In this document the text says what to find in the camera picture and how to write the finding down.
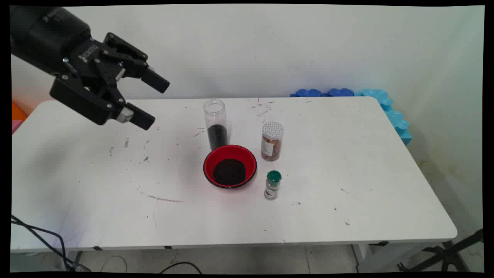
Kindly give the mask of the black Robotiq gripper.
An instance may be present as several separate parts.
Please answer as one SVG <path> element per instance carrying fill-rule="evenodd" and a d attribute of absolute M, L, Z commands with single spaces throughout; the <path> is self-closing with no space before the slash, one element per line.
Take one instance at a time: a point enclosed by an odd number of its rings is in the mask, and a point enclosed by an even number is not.
<path fill-rule="evenodd" d="M 97 125 L 131 122 L 148 130 L 155 117 L 120 94 L 116 76 L 136 78 L 164 93 L 170 82 L 148 56 L 114 33 L 103 42 L 90 26 L 63 7 L 10 6 L 11 53 L 55 77 L 50 95 Z"/>

